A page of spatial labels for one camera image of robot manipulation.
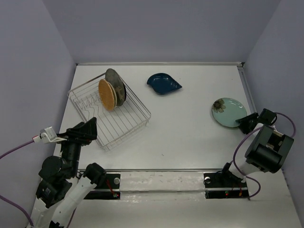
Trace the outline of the dark blue leaf plate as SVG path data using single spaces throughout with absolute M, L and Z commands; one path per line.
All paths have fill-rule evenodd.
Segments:
M 182 89 L 182 86 L 166 73 L 157 73 L 150 76 L 146 84 L 159 95 L 166 95 Z

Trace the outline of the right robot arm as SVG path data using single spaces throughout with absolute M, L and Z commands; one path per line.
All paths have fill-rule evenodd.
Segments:
M 290 121 L 293 127 L 291 136 L 280 133 L 274 126 L 278 116 Z M 279 112 L 263 109 L 261 114 L 253 113 L 236 120 L 239 128 L 246 136 L 235 149 L 231 162 L 227 162 L 220 174 L 219 182 L 230 186 L 235 181 L 242 182 L 254 172 L 276 173 L 283 166 L 294 143 L 296 126 L 292 119 Z M 250 137 L 253 141 L 245 152 L 245 159 L 237 161 L 237 152 L 242 144 Z

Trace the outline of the teal flower plate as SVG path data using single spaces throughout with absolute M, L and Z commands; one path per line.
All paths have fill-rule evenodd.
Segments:
M 213 103 L 211 113 L 220 125 L 228 128 L 239 127 L 237 120 L 247 116 L 247 110 L 241 102 L 226 97 L 220 98 Z

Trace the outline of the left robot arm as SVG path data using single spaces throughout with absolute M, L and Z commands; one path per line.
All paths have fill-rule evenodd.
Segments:
M 85 196 L 95 187 L 104 185 L 106 170 L 97 163 L 89 164 L 76 185 L 69 182 L 78 172 L 81 148 L 97 139 L 97 119 L 80 122 L 64 133 L 56 133 L 52 127 L 40 131 L 33 138 L 35 143 L 58 143 L 60 156 L 49 156 L 43 163 L 39 176 L 41 182 L 36 191 L 37 203 L 31 213 L 30 228 L 65 228 L 69 216 Z

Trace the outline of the cream plate with black spot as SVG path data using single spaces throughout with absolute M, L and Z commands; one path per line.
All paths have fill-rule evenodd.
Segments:
M 113 109 L 114 109 L 115 107 L 117 107 L 117 95 L 116 95 L 116 92 L 114 90 L 114 87 L 110 83 L 108 83 L 108 84 L 110 85 L 113 96 L 114 96 L 114 107 L 113 107 Z

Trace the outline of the orange woven round plate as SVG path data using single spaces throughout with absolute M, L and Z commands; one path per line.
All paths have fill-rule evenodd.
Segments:
M 114 96 L 110 85 L 105 79 L 101 79 L 98 83 L 98 92 L 104 108 L 107 111 L 113 110 Z

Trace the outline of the grey reindeer plate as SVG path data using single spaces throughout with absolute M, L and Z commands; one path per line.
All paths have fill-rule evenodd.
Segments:
M 126 100 L 126 89 L 119 74 L 112 68 L 105 72 L 105 79 L 114 88 L 117 96 L 117 106 L 122 106 Z

